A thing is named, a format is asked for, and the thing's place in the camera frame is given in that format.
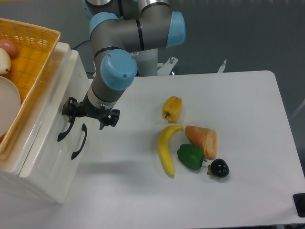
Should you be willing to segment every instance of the orange basket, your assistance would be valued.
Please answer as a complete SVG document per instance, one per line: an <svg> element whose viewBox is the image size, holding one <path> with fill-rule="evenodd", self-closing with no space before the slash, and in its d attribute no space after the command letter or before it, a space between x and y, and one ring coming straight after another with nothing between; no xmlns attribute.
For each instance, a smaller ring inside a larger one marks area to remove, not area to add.
<svg viewBox="0 0 305 229"><path fill-rule="evenodd" d="M21 99L20 110L3 139L0 139L0 159L5 160L4 150L35 96L42 73L50 55L59 41L61 33L41 26L0 18L0 39L13 41L18 55L11 60L11 73L2 75L18 88Z"/></svg>

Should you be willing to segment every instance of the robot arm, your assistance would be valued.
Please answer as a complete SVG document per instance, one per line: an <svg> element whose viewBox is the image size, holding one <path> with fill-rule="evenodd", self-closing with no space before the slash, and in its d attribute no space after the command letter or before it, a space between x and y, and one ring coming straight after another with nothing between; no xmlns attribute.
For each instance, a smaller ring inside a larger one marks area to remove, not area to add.
<svg viewBox="0 0 305 229"><path fill-rule="evenodd" d="M86 3L91 7L93 2L99 2L108 8L121 2L88 1ZM90 40L96 76L82 102L69 98L63 115L98 119L100 129L115 126L120 111L112 108L137 73L137 63L130 53L170 47L184 41L183 16L171 11L168 0L138 0L138 8L140 17L136 19L121 21L115 13L109 12L100 12L91 18Z"/></svg>
<svg viewBox="0 0 305 229"><path fill-rule="evenodd" d="M82 0L89 19L100 12L114 13L125 20L140 17L137 0Z"/></svg>

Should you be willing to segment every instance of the drawer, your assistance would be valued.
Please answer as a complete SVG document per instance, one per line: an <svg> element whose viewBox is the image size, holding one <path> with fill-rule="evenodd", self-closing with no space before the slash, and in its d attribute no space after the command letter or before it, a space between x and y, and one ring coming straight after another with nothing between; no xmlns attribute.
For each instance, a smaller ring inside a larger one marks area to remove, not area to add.
<svg viewBox="0 0 305 229"><path fill-rule="evenodd" d="M76 118L68 135L58 141L58 135L68 129L69 118L61 114L64 103L70 96L81 101L89 88L89 81L76 51L72 51L66 71L51 102L29 155L19 174L42 194L55 202L65 201L77 170L81 154L71 160L85 138L83 124L89 131L92 119Z"/></svg>
<svg viewBox="0 0 305 229"><path fill-rule="evenodd" d="M48 113L56 88L66 71L71 56L68 44L58 43L51 61L43 72L35 98L33 98L27 113L22 118L21 125L15 130L7 146L1 153L0 173L17 175L24 164L30 148L37 136L44 117Z"/></svg>

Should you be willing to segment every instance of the gray floor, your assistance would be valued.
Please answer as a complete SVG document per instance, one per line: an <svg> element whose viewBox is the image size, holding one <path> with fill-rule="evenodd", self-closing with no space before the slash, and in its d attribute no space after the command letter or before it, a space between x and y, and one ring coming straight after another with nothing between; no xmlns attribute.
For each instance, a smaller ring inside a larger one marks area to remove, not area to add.
<svg viewBox="0 0 305 229"><path fill-rule="evenodd" d="M172 0L186 22L185 43L159 50L159 62L179 59L177 74L215 73L227 59L227 72L275 73L302 165L305 167L305 0ZM81 0L0 2L0 17L62 33L76 46L89 38ZM90 43L78 48L86 71L94 71Z"/></svg>

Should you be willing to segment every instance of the black drawer handle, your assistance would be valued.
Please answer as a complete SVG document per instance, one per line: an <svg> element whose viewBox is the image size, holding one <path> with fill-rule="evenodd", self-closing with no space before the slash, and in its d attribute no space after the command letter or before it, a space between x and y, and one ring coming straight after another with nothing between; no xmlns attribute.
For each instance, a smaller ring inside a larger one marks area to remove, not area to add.
<svg viewBox="0 0 305 229"><path fill-rule="evenodd" d="M72 117L69 117L69 121L70 123L70 126L69 128L65 131L65 132L61 132L58 137L57 137L57 141L60 142L61 140L63 140L67 135L68 133L71 131L73 125L74 125L74 122L75 122L75 116L72 116Z"/></svg>
<svg viewBox="0 0 305 229"><path fill-rule="evenodd" d="M83 141L82 141L81 148L80 148L78 151L72 153L72 155L71 155L71 160L73 160L74 158L76 158L76 157L78 156L78 154L80 154L80 152L81 152L82 149L84 148L84 145L85 145L85 142L86 142L86 139L87 139L87 127L86 127L85 123L82 124L81 130L82 130L83 132L85 132L85 137L84 137L84 139L83 139Z"/></svg>

